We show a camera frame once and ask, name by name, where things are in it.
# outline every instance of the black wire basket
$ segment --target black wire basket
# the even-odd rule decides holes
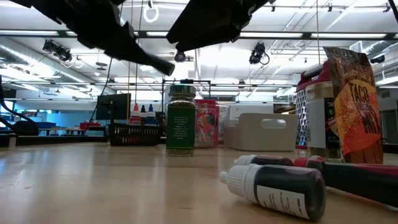
[[[111,146],[156,146],[160,143],[160,127],[110,124]]]

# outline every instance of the taco seasoning bag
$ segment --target taco seasoning bag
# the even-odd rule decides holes
[[[335,118],[345,162],[382,164],[381,122],[366,54],[324,47],[330,63]]]

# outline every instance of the green spice jar label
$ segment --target green spice jar label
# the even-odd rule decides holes
[[[195,108],[169,106],[167,112],[168,149],[193,149],[195,143]]]

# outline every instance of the spice jar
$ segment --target spice jar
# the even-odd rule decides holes
[[[172,85],[167,104],[168,156],[193,156],[195,143],[195,87]]]

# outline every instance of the dropper bottle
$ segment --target dropper bottle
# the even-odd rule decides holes
[[[141,112],[138,111],[138,104],[136,103],[134,105],[134,111],[132,112],[132,116],[129,120],[129,124],[130,125],[134,125],[134,126],[140,126],[141,125]]]
[[[154,112],[154,107],[149,105],[149,110],[147,112],[147,118],[145,119],[145,126],[157,126],[156,114]]]
[[[294,166],[320,170],[328,187],[398,208],[398,166],[325,162],[319,156],[296,159]]]
[[[143,106],[141,107],[141,114],[140,114],[140,117],[141,117],[141,126],[143,126],[143,125],[145,125],[145,119],[147,118],[147,113],[146,113],[146,111],[145,111],[145,105],[143,105]]]
[[[240,156],[234,161],[234,164],[242,166],[249,164],[293,166],[293,162],[288,158],[268,155]]]
[[[318,221],[326,203],[319,170],[278,165],[234,166],[220,174],[229,191],[265,208]]]

